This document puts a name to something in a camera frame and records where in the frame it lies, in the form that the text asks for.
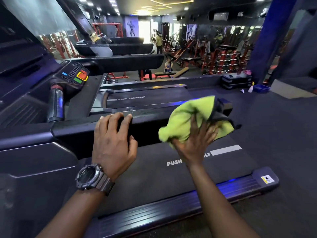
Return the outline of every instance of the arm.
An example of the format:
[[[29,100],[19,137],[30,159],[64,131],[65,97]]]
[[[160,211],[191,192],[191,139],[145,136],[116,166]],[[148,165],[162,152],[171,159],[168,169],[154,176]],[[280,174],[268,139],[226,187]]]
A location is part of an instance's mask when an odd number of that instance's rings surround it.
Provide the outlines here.
[[[185,161],[197,189],[208,227],[215,238],[260,238],[238,215],[208,176],[202,162],[204,151],[217,136],[216,126],[203,122],[197,127],[195,116],[191,119],[191,133],[185,143],[173,139],[180,157]]]
[[[137,141],[130,136],[128,148],[128,127],[132,115],[122,121],[122,113],[100,118],[94,131],[92,163],[101,165],[105,174],[114,182],[134,162]],[[37,238],[80,238],[93,217],[105,194],[97,189],[78,190],[63,206]]]

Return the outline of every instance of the warning sticker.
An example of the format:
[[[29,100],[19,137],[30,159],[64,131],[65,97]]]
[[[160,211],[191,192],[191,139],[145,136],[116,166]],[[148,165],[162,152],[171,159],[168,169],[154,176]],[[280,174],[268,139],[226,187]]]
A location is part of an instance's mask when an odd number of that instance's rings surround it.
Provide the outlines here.
[[[274,182],[274,180],[272,179],[272,177],[269,176],[269,175],[267,175],[267,176],[262,176],[261,178],[262,178],[262,180],[263,180],[266,184],[270,184],[270,183],[273,183],[273,182]]]

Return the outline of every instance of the green button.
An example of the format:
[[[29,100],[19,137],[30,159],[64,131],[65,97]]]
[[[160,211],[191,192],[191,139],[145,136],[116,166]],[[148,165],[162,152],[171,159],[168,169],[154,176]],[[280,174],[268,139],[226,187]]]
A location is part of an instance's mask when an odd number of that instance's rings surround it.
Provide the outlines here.
[[[79,78],[74,78],[74,81],[76,81],[78,83],[82,83],[82,80],[80,80]]]

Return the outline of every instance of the hand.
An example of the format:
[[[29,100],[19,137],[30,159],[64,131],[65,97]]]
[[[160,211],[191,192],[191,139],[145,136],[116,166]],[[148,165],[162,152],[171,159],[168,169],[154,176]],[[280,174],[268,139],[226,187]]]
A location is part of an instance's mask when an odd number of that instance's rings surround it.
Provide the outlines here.
[[[130,167],[137,156],[138,142],[133,136],[129,137],[128,147],[127,136],[132,115],[124,118],[117,132],[121,117],[122,113],[101,116],[94,131],[92,163],[100,164],[112,182]]]
[[[191,116],[191,133],[185,143],[178,139],[172,139],[179,156],[183,159],[188,168],[192,165],[201,165],[204,159],[204,152],[218,134],[216,125],[209,126],[208,122],[203,121],[198,128],[195,115]]]

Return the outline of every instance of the treadmill control panel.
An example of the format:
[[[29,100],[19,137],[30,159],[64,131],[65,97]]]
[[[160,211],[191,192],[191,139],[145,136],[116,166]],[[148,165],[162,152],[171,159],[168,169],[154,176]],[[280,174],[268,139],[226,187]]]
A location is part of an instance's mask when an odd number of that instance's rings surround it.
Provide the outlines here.
[[[73,60],[68,61],[55,75],[76,89],[81,89],[89,78],[89,70]]]

